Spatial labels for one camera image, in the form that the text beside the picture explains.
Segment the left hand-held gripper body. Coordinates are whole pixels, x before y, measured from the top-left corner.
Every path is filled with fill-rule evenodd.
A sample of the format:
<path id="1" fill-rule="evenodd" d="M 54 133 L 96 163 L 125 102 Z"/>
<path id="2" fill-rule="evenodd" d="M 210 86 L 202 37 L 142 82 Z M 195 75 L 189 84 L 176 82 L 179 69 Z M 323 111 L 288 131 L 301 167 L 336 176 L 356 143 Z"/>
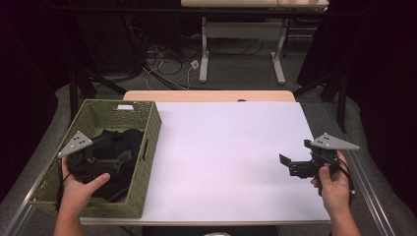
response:
<path id="1" fill-rule="evenodd" d="M 106 148 L 110 148 L 110 140 L 107 137 L 90 139 L 77 131 L 58 152 L 57 157 L 66 157 L 70 173 L 81 182 L 88 183 L 103 173 L 119 173 L 120 159 L 106 158 L 102 153 Z"/>

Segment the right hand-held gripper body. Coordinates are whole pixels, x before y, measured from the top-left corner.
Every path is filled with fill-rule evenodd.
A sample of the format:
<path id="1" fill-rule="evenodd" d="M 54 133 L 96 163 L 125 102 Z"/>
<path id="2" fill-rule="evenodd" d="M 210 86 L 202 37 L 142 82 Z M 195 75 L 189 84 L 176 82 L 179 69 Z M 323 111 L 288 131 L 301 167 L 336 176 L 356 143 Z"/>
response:
<path id="1" fill-rule="evenodd" d="M 305 140 L 304 146 L 310 150 L 311 159 L 308 161 L 293 161 L 289 167 L 297 169 L 297 177 L 306 179 L 319 177 L 319 170 L 327 166 L 331 174 L 340 170 L 337 152 L 339 150 L 357 150 L 360 147 L 347 141 L 333 137 L 327 133 Z"/>

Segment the black cloth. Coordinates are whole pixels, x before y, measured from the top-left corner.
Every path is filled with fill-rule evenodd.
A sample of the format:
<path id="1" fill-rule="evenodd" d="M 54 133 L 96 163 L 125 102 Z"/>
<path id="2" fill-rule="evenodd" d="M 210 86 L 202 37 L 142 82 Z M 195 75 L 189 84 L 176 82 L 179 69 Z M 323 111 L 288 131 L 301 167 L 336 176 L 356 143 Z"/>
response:
<path id="1" fill-rule="evenodd" d="M 118 157 L 120 153 L 126 150 L 129 150 L 132 155 L 131 159 L 127 161 L 131 165 L 131 172 L 128 175 L 109 174 L 110 179 L 92 194 L 95 198 L 102 198 L 115 203 L 128 193 L 144 133 L 136 129 L 129 129 L 122 133 L 103 130 L 99 136 L 107 137 L 110 140 L 110 147 L 102 152 L 106 158 Z"/>

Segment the green woven basket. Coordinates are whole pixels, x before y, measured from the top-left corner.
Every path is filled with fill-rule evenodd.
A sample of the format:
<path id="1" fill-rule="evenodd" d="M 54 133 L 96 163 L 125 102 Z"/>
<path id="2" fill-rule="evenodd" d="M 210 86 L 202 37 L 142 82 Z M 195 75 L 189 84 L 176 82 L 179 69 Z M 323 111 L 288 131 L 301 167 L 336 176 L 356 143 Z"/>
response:
<path id="1" fill-rule="evenodd" d="M 136 129 L 142 131 L 144 137 L 127 195 L 115 203 L 92 196 L 83 216 L 141 217 L 160 128 L 161 118 L 153 101 L 86 100 L 31 192 L 29 203 L 51 214 L 57 212 L 61 203 L 64 181 L 61 168 L 62 158 L 58 158 L 57 154 L 77 131 L 93 139 L 103 130 L 122 133 L 129 129 Z"/>

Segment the person's right hand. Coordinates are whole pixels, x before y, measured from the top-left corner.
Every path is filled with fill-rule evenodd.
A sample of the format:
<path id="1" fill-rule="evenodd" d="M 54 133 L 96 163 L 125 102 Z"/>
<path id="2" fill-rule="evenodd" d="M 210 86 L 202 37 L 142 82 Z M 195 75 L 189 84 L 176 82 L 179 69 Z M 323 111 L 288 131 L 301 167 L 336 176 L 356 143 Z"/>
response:
<path id="1" fill-rule="evenodd" d="M 330 217 L 340 216 L 349 212 L 349 180 L 343 171 L 347 171 L 346 159 L 341 151 L 337 152 L 341 170 L 330 174 L 329 168 L 323 166 L 319 170 L 319 177 L 311 184 L 318 188 L 322 186 L 322 198 L 325 209 Z"/>

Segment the person's left hand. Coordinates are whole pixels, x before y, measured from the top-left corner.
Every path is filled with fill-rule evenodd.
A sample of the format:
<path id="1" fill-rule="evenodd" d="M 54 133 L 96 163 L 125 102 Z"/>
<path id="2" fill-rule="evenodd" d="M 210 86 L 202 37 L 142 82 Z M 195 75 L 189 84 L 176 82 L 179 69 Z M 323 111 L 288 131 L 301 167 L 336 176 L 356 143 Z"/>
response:
<path id="1" fill-rule="evenodd" d="M 67 165 L 68 157 L 62 158 L 63 196 L 59 209 L 60 215 L 79 217 L 89 203 L 92 194 L 102 187 L 109 179 L 108 173 L 101 174 L 87 184 L 79 182 L 70 173 Z"/>

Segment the black tripod stand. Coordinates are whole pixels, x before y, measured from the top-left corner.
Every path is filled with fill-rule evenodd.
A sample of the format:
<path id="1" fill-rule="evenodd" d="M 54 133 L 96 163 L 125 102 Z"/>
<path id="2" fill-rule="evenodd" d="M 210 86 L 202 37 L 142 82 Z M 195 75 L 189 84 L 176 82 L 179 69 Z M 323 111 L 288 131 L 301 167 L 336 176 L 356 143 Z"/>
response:
<path id="1" fill-rule="evenodd" d="M 93 82 L 102 84 L 109 89 L 116 91 L 119 94 L 125 94 L 127 91 L 112 82 L 108 81 L 98 73 L 92 71 L 83 65 L 78 59 L 71 59 L 69 63 L 69 90 L 70 90 L 70 111 L 71 119 L 74 119 L 79 110 L 79 96 L 80 90 L 87 99 L 94 99 L 96 90 Z"/>
<path id="2" fill-rule="evenodd" d="M 293 91 L 293 95 L 295 97 L 298 97 L 303 93 L 316 88 L 319 85 L 325 86 L 324 90 L 320 95 L 322 101 L 331 102 L 334 99 L 334 97 L 338 95 L 336 108 L 336 122 L 340 130 L 343 133 L 346 133 L 345 106 L 347 100 L 347 84 L 348 74 L 346 71 L 330 72 L 327 75 L 296 89 L 295 91 Z"/>

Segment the white table cover sheet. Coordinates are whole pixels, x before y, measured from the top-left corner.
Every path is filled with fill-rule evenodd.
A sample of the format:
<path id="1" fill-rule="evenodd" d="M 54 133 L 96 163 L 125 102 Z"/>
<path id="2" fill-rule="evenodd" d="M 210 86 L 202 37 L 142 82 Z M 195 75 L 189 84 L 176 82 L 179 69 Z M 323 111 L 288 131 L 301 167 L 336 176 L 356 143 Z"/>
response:
<path id="1" fill-rule="evenodd" d="M 326 223 L 318 192 L 279 158 L 307 160 L 297 102 L 160 102 L 162 124 L 139 218 L 90 225 Z"/>

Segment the black curtain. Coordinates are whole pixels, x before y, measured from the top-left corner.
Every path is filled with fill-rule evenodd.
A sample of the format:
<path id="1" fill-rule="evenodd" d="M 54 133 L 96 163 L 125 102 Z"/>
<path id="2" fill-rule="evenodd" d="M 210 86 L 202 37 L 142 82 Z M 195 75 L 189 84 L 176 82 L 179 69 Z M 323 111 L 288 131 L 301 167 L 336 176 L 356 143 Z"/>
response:
<path id="1" fill-rule="evenodd" d="M 0 0 L 0 203 L 57 109 L 65 67 L 36 0 Z"/>
<path id="2" fill-rule="evenodd" d="M 417 216 L 417 0 L 329 0 L 328 10 L 364 16 L 322 21 L 297 83 L 345 70 L 371 157 Z"/>

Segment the light wooden table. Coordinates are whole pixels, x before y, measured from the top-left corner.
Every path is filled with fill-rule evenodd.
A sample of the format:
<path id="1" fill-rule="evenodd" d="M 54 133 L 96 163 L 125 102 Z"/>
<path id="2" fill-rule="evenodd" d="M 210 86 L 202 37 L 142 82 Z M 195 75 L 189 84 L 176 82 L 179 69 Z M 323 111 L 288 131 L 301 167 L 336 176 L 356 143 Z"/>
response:
<path id="1" fill-rule="evenodd" d="M 288 90 L 129 90 L 123 99 L 156 102 L 295 102 L 293 93 Z"/>

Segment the white desk with metal legs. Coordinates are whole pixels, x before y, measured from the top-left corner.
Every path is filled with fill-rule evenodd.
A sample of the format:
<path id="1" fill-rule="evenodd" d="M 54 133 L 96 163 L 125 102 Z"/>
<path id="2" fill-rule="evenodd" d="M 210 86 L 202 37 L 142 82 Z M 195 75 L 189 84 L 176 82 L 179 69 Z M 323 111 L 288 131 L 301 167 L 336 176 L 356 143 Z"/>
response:
<path id="1" fill-rule="evenodd" d="M 295 13 L 297 10 L 306 10 L 308 13 L 318 10 L 324 11 L 329 5 L 328 0 L 181 0 L 182 7 L 196 8 L 197 10 L 277 10 L 282 13 Z M 245 38 L 245 39 L 276 39 L 275 50 L 270 59 L 275 72 L 276 80 L 284 85 L 286 80 L 280 64 L 281 51 L 289 28 L 289 18 L 274 19 L 271 22 L 248 23 L 238 20 L 214 22 L 202 17 L 202 59 L 200 82 L 208 81 L 209 71 L 209 38 Z"/>

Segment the black horizontal metal bar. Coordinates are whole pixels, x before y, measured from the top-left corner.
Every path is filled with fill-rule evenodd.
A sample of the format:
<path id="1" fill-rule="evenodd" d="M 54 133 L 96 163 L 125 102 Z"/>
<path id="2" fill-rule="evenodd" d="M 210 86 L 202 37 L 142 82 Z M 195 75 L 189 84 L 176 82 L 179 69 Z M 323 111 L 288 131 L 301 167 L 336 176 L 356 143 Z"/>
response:
<path id="1" fill-rule="evenodd" d="M 61 14 L 112 14 L 139 16 L 179 16 L 179 17 L 267 17 L 267 18 L 324 18 L 327 12 L 286 12 L 270 10 L 224 10 L 224 9 L 102 9 L 75 8 L 66 6 L 48 7 L 48 10 Z"/>

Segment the aluminium rail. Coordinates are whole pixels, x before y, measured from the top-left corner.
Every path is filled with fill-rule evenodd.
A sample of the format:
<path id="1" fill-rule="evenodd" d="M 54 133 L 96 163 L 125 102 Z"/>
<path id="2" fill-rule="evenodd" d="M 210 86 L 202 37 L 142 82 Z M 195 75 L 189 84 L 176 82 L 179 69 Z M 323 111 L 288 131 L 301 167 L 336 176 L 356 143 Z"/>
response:
<path id="1" fill-rule="evenodd" d="M 35 207 L 29 203 L 29 198 L 30 196 L 24 198 L 17 213 L 6 228 L 4 236 L 22 236 L 35 210 Z"/>
<path id="2" fill-rule="evenodd" d="M 357 186 L 381 236 L 396 236 L 387 218 L 387 214 L 383 209 L 383 205 L 365 173 L 365 169 L 359 160 L 356 150 L 348 150 L 347 159 L 349 161 L 350 172 L 356 180 Z"/>

